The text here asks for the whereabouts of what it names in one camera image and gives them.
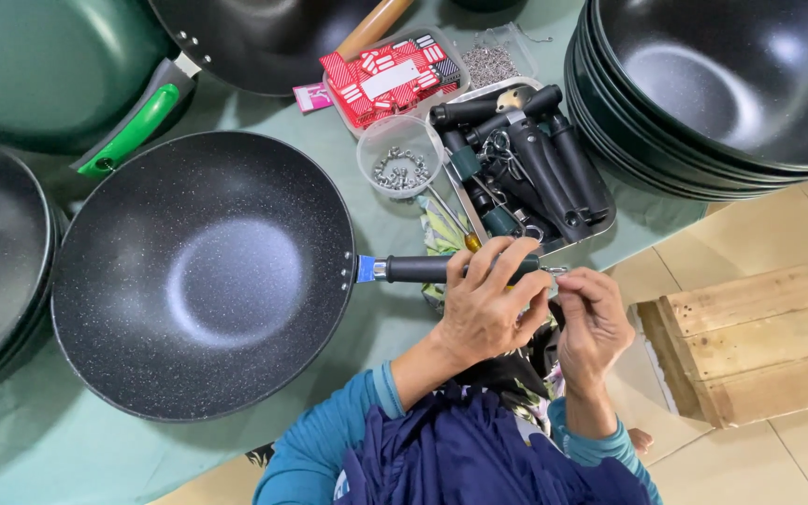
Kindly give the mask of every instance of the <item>pink card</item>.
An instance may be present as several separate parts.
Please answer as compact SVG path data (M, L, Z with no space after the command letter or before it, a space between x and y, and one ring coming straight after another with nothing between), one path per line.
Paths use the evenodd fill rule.
M323 83L298 86L292 88L292 92L295 93L295 99L298 101L298 109L301 109L301 112L310 112L311 110L322 109L332 105L330 92L323 87Z

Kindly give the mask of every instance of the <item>tiled floor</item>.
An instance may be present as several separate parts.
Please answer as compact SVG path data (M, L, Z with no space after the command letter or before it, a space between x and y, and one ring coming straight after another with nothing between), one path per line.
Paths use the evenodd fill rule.
M626 304L808 263L808 184L735 203L610 270ZM608 382L620 417L656 440L645 462L666 503L808 505L808 411L712 430L667 412L643 343ZM157 505L244 505L260 470L244 456Z

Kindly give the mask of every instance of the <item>table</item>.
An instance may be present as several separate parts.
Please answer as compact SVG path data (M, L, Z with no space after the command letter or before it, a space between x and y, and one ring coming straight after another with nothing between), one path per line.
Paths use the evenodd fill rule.
M515 19L536 39L554 38L527 44L538 61L538 79L562 86L563 58L580 8L578 0L533 0L504 13L478 15L450 2L423 0L398 27L435 24L457 40L471 40L476 29ZM420 209L389 201L369 187L354 160L354 138L334 109L303 116L289 99L237 92L202 75L186 117L168 137L237 129L284 140L326 170L350 209L359 253L425 253ZM82 197L93 187L66 168L68 158L23 157L61 201ZM694 223L706 210L704 204L654 197L610 177L607 182L619 209L612 229L554 254L546 264L605 269ZM50 342L0 384L0 504L145 504L275 440L308 406L354 373L394 358L437 320L418 286L357 286L334 338L295 381L245 411L194 424L159 424L108 406L84 388Z

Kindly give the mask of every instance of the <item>metal tray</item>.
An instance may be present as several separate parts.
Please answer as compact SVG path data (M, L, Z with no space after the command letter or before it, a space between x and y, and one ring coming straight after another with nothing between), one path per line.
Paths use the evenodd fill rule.
M544 85L537 80L530 78L530 77L511 77L509 79L505 79L499 83L495 83L493 85L488 85L477 90L473 90L471 92L462 94L457 98L450 101L450 103L460 103L461 101L467 100L482 100L486 98L488 95L492 95L497 97L500 95L501 92L506 90L519 87L519 86L532 86L535 89L541 89ZM426 124L432 128L431 124L429 123L429 116L426 114ZM451 160L448 158L448 155L444 155L443 159L443 166L444 172L448 174L448 180L451 181L451 185L454 186L454 192L457 194L457 198L461 201L461 205L463 206L463 210L466 211L466 216L469 219L469 224L472 224L472 229L476 231L476 235L478 235L479 242L482 245L488 242L491 237L488 235L488 231L485 229L485 225L482 224L482 220L479 218L476 209L472 206L472 202L469 201L469 197L466 194L466 189L463 189L463 183L460 180L460 177L455 172L455 168L451 165ZM608 192L607 194L607 202L610 204L610 208L612 212L607 215L607 218L601 221L598 224L594 224L591 226L591 231L593 235L600 235L603 232L610 229L613 225L613 222L616 220L616 205L613 202L612 194ZM541 242L541 246L533 251L534 254L537 254L539 257L543 258L548 254L555 253L562 249L566 249L570 245L578 244L578 242L568 242L565 238L556 238L554 240L546 240Z

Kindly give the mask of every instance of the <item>blue sleeve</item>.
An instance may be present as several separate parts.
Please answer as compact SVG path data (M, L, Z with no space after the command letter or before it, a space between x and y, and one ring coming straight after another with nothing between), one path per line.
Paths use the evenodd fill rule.
M254 491L253 505L326 505L342 472L346 450L364 440L372 405L404 415L389 362L355 375L329 400L301 414L273 446L275 454Z
M615 457L628 470L641 480L650 494L651 503L663 505L657 485L650 479L641 460L635 455L635 448L622 421L617 419L619 427L610 437L603 440L591 440L567 430L567 402L565 397L554 400L548 407L548 418L553 428L554 443L563 454L582 466L600 465L604 457Z

